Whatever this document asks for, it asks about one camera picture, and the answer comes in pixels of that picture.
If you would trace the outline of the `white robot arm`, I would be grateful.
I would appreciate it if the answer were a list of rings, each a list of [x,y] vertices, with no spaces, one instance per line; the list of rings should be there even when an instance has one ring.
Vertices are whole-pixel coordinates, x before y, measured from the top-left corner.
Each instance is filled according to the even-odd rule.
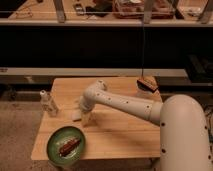
[[[160,127],[161,171],[213,171],[208,127],[202,106],[192,97],[177,94],[164,103],[110,93],[103,80],[88,86],[79,99],[86,114],[105,105]]]

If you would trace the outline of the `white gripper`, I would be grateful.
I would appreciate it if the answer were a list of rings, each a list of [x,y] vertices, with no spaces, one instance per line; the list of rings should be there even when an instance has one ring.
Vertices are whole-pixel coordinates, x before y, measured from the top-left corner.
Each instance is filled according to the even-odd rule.
[[[95,102],[81,96],[79,98],[78,107],[81,113],[82,126],[86,127],[89,124],[91,112],[95,107]]]

